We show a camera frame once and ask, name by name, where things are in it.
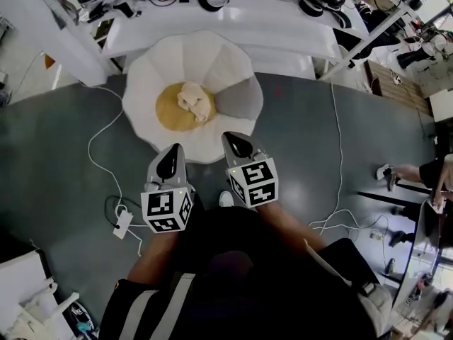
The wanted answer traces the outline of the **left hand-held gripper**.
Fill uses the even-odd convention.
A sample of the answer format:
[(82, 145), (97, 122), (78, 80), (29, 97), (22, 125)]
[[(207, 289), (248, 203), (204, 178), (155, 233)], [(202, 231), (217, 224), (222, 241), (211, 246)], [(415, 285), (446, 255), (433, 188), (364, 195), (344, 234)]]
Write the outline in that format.
[(185, 154), (175, 143), (149, 164), (141, 193), (142, 219), (155, 233), (185, 230), (195, 192), (187, 180)]

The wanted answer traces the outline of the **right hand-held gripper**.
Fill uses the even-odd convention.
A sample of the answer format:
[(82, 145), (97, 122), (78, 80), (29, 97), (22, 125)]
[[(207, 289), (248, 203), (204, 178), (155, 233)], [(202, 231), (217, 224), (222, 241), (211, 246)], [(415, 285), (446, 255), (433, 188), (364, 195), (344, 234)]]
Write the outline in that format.
[(226, 174), (233, 192), (247, 208), (276, 201), (279, 180), (274, 160), (263, 145), (240, 132), (226, 131), (222, 144), (227, 162)]

